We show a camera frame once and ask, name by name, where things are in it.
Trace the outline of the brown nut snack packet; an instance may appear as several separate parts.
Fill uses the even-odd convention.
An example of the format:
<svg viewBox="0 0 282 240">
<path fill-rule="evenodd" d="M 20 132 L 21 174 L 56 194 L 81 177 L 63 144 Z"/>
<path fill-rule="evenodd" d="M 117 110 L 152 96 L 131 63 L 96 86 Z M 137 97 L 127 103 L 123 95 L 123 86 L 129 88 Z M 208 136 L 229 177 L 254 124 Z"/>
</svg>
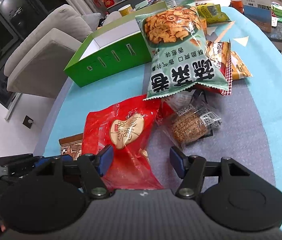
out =
<svg viewBox="0 0 282 240">
<path fill-rule="evenodd" d="M 73 160 L 77 160 L 82 154 L 83 133 L 59 139 L 61 155 L 70 155 Z"/>
</svg>

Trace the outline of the round sesame cake packet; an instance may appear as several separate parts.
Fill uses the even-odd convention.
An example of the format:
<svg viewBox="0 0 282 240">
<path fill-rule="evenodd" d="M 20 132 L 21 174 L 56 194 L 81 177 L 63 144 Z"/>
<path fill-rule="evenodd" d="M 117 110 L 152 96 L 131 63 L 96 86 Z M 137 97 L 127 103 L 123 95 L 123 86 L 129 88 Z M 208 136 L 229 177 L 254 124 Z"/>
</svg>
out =
<svg viewBox="0 0 282 240">
<path fill-rule="evenodd" d="M 166 118 L 160 128 L 177 147 L 184 149 L 219 128 L 221 123 L 221 117 L 208 104 L 193 99 Z"/>
</svg>

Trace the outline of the red transparent snack bag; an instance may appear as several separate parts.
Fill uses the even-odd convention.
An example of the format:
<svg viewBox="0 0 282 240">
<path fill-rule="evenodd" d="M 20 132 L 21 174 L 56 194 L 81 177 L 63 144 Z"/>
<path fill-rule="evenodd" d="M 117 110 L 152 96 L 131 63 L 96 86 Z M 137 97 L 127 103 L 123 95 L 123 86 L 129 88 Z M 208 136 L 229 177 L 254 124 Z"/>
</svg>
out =
<svg viewBox="0 0 282 240">
<path fill-rule="evenodd" d="M 160 105 L 159 99 L 140 95 L 87 115 L 82 153 L 113 147 L 112 164 L 102 177 L 109 189 L 162 189 L 146 150 Z"/>
</svg>

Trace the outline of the green vegetable cracker bag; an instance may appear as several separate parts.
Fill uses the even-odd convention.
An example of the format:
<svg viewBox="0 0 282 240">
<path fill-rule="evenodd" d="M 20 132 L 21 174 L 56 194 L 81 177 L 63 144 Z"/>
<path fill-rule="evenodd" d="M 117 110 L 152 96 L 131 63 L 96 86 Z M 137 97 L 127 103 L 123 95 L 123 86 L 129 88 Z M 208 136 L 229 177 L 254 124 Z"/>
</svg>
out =
<svg viewBox="0 0 282 240">
<path fill-rule="evenodd" d="M 152 58 L 147 100 L 195 85 L 228 90 L 226 79 L 208 57 L 195 0 L 181 0 L 171 9 L 138 15 L 136 21 Z"/>
</svg>

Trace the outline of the red checkered shrimp chip bag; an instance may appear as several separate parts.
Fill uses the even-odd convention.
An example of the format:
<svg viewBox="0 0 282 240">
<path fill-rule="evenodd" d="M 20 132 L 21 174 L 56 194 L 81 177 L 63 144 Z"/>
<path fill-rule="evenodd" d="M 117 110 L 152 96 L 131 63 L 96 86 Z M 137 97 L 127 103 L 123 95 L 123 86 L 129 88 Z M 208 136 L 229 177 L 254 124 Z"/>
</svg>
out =
<svg viewBox="0 0 282 240">
<path fill-rule="evenodd" d="M 225 95 L 232 94 L 232 67 L 231 67 L 231 44 L 230 42 L 212 42 L 206 41 L 207 44 L 207 54 L 211 59 L 212 63 L 215 63 L 221 74 L 227 81 L 228 90 L 211 88 L 205 85 L 195 85 L 197 89 L 207 90 L 209 92 Z"/>
</svg>

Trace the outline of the small red white snack packet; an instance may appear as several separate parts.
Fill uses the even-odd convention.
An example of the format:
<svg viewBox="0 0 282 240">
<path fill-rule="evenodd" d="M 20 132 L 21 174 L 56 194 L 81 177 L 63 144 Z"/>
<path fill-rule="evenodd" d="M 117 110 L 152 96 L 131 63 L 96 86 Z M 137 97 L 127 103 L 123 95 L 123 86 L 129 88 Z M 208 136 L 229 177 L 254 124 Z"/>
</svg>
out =
<svg viewBox="0 0 282 240">
<path fill-rule="evenodd" d="M 160 126 L 166 118 L 176 113 L 174 103 L 175 100 L 173 96 L 160 99 L 160 107 L 156 115 L 156 124 L 158 126 Z"/>
</svg>

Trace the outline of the yellow brown snack packet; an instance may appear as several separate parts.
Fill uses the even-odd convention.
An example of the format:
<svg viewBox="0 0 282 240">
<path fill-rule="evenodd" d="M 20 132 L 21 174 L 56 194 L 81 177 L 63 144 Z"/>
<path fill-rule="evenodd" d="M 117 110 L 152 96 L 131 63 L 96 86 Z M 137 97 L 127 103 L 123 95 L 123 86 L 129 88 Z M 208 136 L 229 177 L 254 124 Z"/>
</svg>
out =
<svg viewBox="0 0 282 240">
<path fill-rule="evenodd" d="M 231 51 L 231 62 L 233 80 L 240 80 L 253 76 L 240 56 L 234 51 Z"/>
</svg>

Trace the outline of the beige sofa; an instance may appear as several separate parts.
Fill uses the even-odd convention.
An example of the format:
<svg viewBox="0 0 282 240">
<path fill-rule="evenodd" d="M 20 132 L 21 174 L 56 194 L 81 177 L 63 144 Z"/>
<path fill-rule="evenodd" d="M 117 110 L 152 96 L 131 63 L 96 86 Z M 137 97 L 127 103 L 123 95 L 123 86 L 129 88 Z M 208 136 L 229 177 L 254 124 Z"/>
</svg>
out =
<svg viewBox="0 0 282 240">
<path fill-rule="evenodd" d="M 64 85 L 64 68 L 92 29 L 64 4 L 51 12 L 5 63 L 9 92 L 54 99 Z"/>
</svg>

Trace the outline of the green cardboard box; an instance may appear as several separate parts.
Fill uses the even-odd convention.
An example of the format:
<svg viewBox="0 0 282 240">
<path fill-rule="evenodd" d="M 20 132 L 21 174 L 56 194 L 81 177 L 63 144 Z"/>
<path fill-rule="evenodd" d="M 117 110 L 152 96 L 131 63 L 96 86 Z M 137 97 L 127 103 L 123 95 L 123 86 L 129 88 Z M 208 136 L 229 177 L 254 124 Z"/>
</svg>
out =
<svg viewBox="0 0 282 240">
<path fill-rule="evenodd" d="M 165 11 L 159 2 L 121 17 L 88 35 L 64 69 L 79 87 L 151 61 L 136 16 Z"/>
</svg>

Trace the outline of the yellow green snack packet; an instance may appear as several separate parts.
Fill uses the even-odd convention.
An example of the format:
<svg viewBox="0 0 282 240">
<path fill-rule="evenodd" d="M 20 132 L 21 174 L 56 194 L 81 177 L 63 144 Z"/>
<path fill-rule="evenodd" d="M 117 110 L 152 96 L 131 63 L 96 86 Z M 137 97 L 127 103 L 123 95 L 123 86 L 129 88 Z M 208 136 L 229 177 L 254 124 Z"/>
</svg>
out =
<svg viewBox="0 0 282 240">
<path fill-rule="evenodd" d="M 231 19 L 221 11 L 219 4 L 196 3 L 196 8 L 200 17 L 205 18 L 207 24 L 230 22 Z"/>
</svg>

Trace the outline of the yellow cylindrical can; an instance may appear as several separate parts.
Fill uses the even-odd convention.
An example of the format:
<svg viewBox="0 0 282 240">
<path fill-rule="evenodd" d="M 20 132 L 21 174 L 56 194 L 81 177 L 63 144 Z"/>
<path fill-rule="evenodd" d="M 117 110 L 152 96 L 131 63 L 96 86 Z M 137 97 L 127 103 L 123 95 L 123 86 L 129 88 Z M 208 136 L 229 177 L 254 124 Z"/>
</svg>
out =
<svg viewBox="0 0 282 240">
<path fill-rule="evenodd" d="M 118 9 L 119 13 L 121 14 L 122 17 L 129 15 L 134 12 L 134 9 L 130 4 L 127 4 L 121 8 Z"/>
</svg>

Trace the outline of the orange paper cup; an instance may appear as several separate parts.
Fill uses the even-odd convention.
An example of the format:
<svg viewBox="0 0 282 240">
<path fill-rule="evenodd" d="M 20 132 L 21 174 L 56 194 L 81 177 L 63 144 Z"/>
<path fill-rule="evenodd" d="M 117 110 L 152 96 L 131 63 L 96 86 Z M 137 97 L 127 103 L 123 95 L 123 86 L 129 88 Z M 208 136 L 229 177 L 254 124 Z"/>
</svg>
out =
<svg viewBox="0 0 282 240">
<path fill-rule="evenodd" d="M 230 5 L 241 14 L 244 13 L 244 5 L 242 0 L 230 0 Z"/>
</svg>

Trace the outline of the brown blue paper bag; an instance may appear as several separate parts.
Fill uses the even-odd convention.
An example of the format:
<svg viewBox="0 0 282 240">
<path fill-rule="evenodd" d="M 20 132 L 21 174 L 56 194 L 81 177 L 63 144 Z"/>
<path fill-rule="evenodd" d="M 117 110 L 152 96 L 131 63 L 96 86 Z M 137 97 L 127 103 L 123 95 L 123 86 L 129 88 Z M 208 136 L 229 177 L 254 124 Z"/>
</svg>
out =
<svg viewBox="0 0 282 240">
<path fill-rule="evenodd" d="M 244 15 L 262 31 L 272 31 L 271 0 L 242 0 Z"/>
</svg>

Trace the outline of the wall power socket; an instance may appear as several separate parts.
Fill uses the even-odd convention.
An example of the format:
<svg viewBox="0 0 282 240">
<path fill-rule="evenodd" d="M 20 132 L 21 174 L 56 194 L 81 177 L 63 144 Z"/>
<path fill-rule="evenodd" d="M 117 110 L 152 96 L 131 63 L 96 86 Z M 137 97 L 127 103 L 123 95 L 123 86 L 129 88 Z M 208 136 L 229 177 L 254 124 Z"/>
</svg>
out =
<svg viewBox="0 0 282 240">
<path fill-rule="evenodd" d="M 34 120 L 26 115 L 23 120 L 23 125 L 27 127 L 28 129 L 31 129 L 33 123 L 34 123 Z"/>
</svg>

